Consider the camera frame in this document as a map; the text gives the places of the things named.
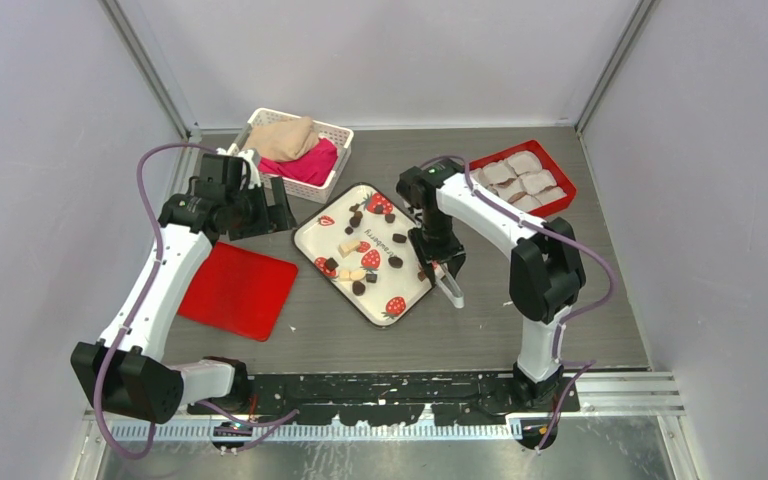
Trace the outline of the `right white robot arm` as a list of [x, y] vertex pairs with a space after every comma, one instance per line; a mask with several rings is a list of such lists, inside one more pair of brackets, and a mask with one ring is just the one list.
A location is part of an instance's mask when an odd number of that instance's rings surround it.
[[508, 260], [508, 295], [523, 317], [513, 389], [522, 407], [542, 409], [563, 374], [561, 322], [586, 282], [571, 226], [563, 220], [545, 223], [517, 210], [450, 158], [404, 171], [396, 191], [418, 216], [407, 238], [421, 270], [453, 303], [463, 297], [456, 276], [466, 259], [454, 221], [480, 234]]

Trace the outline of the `dark oval chocolate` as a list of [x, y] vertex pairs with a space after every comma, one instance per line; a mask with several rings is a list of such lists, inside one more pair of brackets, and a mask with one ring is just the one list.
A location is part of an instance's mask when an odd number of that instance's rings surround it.
[[398, 256], [390, 257], [388, 263], [392, 268], [401, 268], [404, 264], [403, 260]]

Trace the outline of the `metal tongs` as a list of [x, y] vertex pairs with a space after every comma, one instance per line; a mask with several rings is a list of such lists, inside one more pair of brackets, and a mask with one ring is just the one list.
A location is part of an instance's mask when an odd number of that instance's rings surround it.
[[434, 269], [436, 284], [456, 309], [463, 309], [465, 296], [454, 275], [445, 266]]

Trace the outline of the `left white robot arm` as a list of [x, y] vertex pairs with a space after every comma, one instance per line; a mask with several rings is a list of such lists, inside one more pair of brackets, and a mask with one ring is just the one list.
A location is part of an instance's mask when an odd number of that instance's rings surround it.
[[191, 281], [221, 237], [289, 230], [295, 219], [279, 180], [266, 194], [254, 149], [206, 153], [187, 190], [149, 215], [152, 250], [118, 314], [94, 343], [78, 343], [71, 366], [94, 411], [164, 424], [176, 411], [212, 401], [229, 413], [252, 397], [244, 362], [208, 356], [167, 366], [170, 327]]

